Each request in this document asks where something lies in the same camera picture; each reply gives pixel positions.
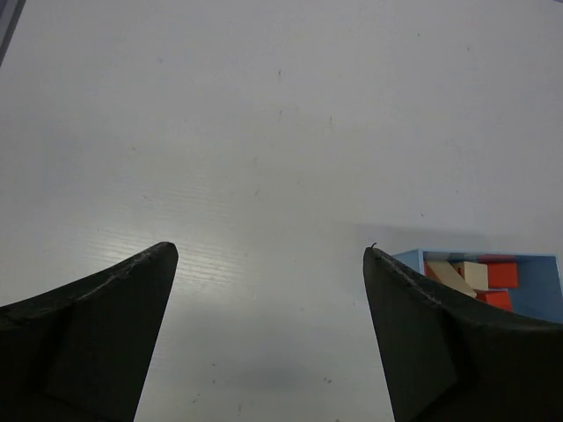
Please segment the blue plastic box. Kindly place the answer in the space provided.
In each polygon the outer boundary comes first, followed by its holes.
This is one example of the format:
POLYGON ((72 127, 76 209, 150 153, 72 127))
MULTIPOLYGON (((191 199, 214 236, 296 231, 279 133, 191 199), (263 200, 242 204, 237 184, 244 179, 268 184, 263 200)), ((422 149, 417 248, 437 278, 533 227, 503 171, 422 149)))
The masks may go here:
POLYGON ((513 312, 554 323, 562 322, 562 282, 559 263, 554 255, 414 249, 400 252, 394 258, 414 271, 426 275, 427 260, 447 261, 455 268, 455 264, 462 261, 478 263, 478 258, 484 255, 515 256, 518 287, 488 289, 507 290, 511 297, 513 312))

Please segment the red cube block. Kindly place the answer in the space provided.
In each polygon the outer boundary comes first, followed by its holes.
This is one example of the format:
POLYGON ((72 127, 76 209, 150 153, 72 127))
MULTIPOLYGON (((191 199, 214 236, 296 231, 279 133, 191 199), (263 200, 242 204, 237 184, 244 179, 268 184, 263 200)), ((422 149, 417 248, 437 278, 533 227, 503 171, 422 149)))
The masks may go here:
POLYGON ((476 292, 476 298, 490 306, 513 312, 510 294, 507 290, 481 290, 476 292))
POLYGON ((484 255, 478 258, 478 262, 486 266, 489 289, 518 287, 515 256, 484 255))

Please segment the natural wood cube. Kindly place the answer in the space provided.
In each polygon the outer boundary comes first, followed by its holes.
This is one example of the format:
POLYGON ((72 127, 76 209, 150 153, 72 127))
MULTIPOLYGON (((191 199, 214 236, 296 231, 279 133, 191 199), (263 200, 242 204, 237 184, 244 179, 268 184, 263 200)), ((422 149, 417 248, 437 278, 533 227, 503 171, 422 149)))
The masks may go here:
POLYGON ((462 261, 456 263, 455 268, 473 290, 485 291, 489 289, 487 265, 462 261))

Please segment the natural flat wood block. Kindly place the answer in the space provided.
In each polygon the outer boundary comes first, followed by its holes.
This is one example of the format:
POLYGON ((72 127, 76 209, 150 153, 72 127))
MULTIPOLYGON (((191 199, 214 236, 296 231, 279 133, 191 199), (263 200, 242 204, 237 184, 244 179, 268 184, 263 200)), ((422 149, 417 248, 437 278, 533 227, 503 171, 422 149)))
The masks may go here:
POLYGON ((459 293, 468 295, 472 298, 477 297, 477 293, 457 270, 447 261, 427 260, 425 262, 426 275, 446 287, 454 289, 459 293))

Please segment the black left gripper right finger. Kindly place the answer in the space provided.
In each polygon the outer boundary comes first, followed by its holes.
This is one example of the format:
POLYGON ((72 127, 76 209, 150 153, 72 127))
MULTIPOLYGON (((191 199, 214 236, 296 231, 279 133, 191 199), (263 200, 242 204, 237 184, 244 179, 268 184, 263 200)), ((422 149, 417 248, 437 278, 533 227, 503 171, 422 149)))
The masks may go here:
POLYGON ((562 322, 490 306, 374 246, 363 278, 397 421, 559 421, 562 322))

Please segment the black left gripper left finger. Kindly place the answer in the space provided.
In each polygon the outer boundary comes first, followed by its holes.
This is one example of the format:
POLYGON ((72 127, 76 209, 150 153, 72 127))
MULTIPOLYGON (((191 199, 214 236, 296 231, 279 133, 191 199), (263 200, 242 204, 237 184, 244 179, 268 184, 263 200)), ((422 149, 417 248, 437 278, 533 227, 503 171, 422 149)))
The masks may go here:
POLYGON ((179 254, 162 242, 1 308, 3 421, 132 421, 179 254))

